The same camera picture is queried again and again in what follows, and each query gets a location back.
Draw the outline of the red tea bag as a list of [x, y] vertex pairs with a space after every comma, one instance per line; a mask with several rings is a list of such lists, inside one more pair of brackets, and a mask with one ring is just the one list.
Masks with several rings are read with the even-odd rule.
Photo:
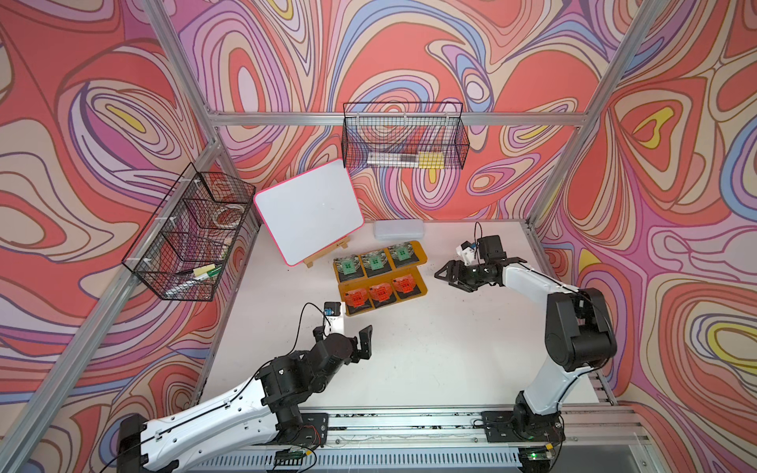
[[398, 299], [402, 301], [423, 295], [422, 289], [412, 274], [406, 274], [394, 278], [392, 280], [392, 288]]
[[396, 294], [390, 283], [380, 283], [368, 289], [372, 305], [375, 309], [393, 305], [397, 302]]
[[347, 305], [348, 315], [356, 315], [362, 311], [373, 309], [370, 294], [366, 288], [358, 288], [344, 293], [344, 303]]

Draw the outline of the green tea bag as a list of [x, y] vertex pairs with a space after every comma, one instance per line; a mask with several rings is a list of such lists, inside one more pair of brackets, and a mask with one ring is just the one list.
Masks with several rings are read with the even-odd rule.
[[361, 263], [368, 278], [373, 278], [392, 271], [385, 250], [374, 250], [361, 254]]
[[366, 276], [361, 258], [356, 254], [335, 258], [333, 265], [340, 283], [362, 279]]
[[416, 265], [420, 262], [412, 242], [402, 242], [388, 247], [388, 253], [395, 268]]

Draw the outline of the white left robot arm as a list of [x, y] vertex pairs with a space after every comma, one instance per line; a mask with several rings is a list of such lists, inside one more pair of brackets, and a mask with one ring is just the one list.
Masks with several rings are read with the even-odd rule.
[[135, 414], [118, 431], [119, 472], [183, 472], [246, 445], [317, 449], [328, 417], [300, 406], [325, 391], [338, 371], [372, 356], [372, 326], [357, 336], [315, 329], [311, 350], [265, 363], [251, 378], [189, 410], [148, 420]]

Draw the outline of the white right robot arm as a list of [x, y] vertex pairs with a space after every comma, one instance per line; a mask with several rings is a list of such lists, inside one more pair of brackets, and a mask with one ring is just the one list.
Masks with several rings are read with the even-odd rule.
[[482, 415], [488, 432], [510, 431], [518, 441], [564, 441], [562, 407], [581, 376], [596, 372], [617, 353], [605, 297], [596, 289], [560, 282], [525, 259], [509, 256], [498, 236], [482, 236], [457, 247], [434, 277], [466, 293], [484, 286], [504, 287], [527, 297], [545, 315], [547, 358], [534, 381], [518, 393], [503, 420]]

